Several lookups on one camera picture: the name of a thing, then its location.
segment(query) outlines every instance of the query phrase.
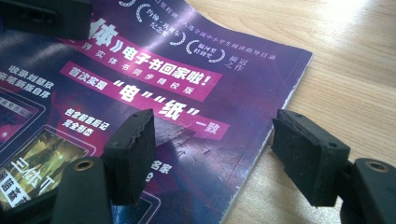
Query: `light wood surface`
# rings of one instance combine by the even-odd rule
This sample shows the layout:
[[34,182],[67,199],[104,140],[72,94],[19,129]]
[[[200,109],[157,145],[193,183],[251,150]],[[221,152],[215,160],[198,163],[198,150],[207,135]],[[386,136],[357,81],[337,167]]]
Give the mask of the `light wood surface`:
[[[221,26],[313,51],[288,109],[349,145],[351,161],[396,166],[396,1],[187,2]],[[340,204],[311,207],[267,148],[224,223],[339,223]]]

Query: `pink banner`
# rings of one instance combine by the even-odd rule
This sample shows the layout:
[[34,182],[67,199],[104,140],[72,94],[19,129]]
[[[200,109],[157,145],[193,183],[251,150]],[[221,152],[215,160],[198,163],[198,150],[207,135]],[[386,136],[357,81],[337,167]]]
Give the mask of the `pink banner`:
[[87,41],[60,40],[128,77],[200,102],[222,77],[219,73],[178,63],[142,49],[117,35],[117,32],[113,35],[115,36],[109,35],[107,39],[92,35]]
[[220,140],[230,127],[229,124],[198,115],[199,109],[166,99],[153,92],[141,91],[135,85],[128,85],[121,81],[112,83],[72,62],[64,66],[61,74],[87,88],[135,108],[153,108],[157,117],[195,131],[196,137]]

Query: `purple magazine cover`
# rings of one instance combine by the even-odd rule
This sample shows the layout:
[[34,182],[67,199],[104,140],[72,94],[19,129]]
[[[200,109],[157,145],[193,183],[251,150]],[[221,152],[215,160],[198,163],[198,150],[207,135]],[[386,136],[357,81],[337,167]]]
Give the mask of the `purple magazine cover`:
[[[93,5],[86,41],[0,34],[1,204],[56,188],[67,163],[100,156],[153,108],[147,187],[114,223],[221,222],[312,53],[221,28],[182,0]],[[31,119],[9,116],[24,110]]]

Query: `printed advertisement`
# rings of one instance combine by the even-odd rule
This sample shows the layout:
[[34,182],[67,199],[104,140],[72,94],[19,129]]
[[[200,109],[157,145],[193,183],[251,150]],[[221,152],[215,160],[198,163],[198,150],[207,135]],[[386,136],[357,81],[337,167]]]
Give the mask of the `printed advertisement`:
[[62,169],[152,108],[157,154],[114,223],[219,223],[313,54],[219,27],[182,0],[94,0],[90,36],[0,34],[0,204],[58,186]]

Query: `book cover image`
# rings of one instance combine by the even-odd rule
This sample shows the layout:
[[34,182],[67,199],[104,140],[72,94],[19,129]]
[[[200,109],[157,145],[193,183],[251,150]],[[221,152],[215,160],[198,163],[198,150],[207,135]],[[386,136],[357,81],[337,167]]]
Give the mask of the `book cover image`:
[[43,128],[0,169],[0,204],[16,207],[58,186],[64,167],[89,153]]
[[[100,157],[131,114],[152,108],[157,153],[142,203],[114,207],[114,222],[221,222],[312,52],[219,27],[183,0],[92,2],[87,40],[0,34],[0,87],[34,113],[1,146],[1,174],[37,195],[58,167]],[[44,169],[36,188],[12,162]]]
[[18,132],[28,126],[39,114],[40,107],[0,88],[0,151]]

